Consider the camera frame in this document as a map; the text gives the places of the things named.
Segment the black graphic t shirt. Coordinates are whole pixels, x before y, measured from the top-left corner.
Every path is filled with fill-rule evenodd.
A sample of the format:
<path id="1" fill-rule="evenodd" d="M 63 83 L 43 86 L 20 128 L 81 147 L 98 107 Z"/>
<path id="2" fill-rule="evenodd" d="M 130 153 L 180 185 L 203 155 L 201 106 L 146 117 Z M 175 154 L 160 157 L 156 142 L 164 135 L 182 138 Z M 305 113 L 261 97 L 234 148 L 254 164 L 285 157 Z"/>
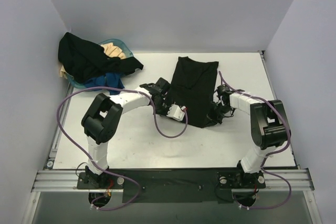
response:
<path id="1" fill-rule="evenodd" d="M 178 58 L 165 102 L 185 106 L 189 125 L 205 128 L 217 124 L 208 115 L 212 109 L 218 65 L 217 61 Z"/>

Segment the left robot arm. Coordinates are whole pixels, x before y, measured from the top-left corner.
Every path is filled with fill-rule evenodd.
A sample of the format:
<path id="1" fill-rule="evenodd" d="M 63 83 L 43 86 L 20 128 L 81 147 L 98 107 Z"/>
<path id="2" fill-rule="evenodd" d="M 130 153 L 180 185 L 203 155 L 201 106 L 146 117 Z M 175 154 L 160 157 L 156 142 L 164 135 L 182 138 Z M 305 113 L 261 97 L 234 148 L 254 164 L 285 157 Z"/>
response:
<path id="1" fill-rule="evenodd" d="M 166 115 L 164 102 L 170 84 L 163 78 L 156 83 L 145 83 L 130 92 L 117 95 L 98 94 L 82 118 L 81 125 L 88 141 L 89 163 L 85 168 L 87 180 L 95 188 L 108 182 L 108 142 L 117 131 L 121 115 L 142 106 L 154 105 L 154 111 Z"/>

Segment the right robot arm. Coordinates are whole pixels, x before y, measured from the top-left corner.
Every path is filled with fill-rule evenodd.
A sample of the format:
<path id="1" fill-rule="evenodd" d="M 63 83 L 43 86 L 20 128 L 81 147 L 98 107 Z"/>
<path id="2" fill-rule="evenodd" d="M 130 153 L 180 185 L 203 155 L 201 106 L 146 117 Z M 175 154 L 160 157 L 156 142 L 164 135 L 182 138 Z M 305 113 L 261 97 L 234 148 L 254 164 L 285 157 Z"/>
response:
<path id="1" fill-rule="evenodd" d="M 215 93 L 218 101 L 211 103 L 208 118 L 213 124 L 221 124 L 224 118 L 239 110 L 250 116 L 250 133 L 254 143 L 248 153 L 237 163 L 235 183 L 248 186 L 253 177 L 259 177 L 267 158 L 291 137 L 287 116 L 280 100 L 268 101 L 244 90 L 233 90 L 222 84 Z"/>

